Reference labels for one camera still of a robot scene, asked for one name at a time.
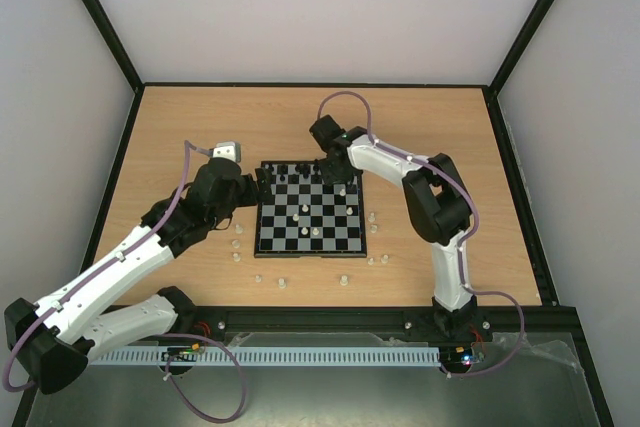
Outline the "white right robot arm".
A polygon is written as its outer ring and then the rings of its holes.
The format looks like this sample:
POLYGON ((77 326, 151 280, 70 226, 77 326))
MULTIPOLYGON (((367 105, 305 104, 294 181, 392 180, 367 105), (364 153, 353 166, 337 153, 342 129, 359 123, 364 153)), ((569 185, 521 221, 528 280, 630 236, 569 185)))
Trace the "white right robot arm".
POLYGON ((318 161, 325 183, 348 183, 366 171, 401 188, 414 231, 431 246, 434 323, 443 336, 460 337, 477 308, 466 253, 473 209, 452 159, 413 155, 362 127, 347 131, 329 115, 317 119, 310 134, 326 154, 318 161))

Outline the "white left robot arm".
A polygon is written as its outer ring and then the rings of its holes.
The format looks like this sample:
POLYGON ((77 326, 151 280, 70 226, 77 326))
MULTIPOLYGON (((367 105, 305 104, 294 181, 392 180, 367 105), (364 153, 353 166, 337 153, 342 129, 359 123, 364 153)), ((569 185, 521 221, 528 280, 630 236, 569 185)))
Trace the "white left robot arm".
POLYGON ((243 173, 233 160, 213 157, 193 181, 156 202, 109 254, 35 303, 18 298, 4 311, 10 362, 30 386, 56 393, 101 355, 185 325, 193 305, 171 287, 122 314, 107 308, 144 277, 205 240, 234 211, 272 199, 271 173, 243 173))

